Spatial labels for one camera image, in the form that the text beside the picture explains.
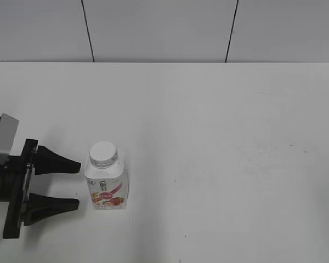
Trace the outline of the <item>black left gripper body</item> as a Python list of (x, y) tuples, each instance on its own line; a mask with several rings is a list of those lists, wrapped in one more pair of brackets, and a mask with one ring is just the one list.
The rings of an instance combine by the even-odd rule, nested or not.
[(8, 203), (3, 239), (20, 237), (24, 218), (23, 207), (33, 170), (33, 155), (37, 148), (37, 140), (26, 139), (21, 155), (9, 156), (7, 161), (0, 165), (0, 202)]

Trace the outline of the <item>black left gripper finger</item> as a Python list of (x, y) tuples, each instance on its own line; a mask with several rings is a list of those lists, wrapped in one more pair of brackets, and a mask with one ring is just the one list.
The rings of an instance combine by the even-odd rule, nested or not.
[(35, 175), (43, 174), (78, 174), (81, 163), (60, 156), (45, 146), (39, 145), (34, 153)]
[(74, 198), (55, 198), (30, 193), (26, 202), (24, 225), (31, 226), (52, 216), (76, 211), (79, 204), (79, 200)]

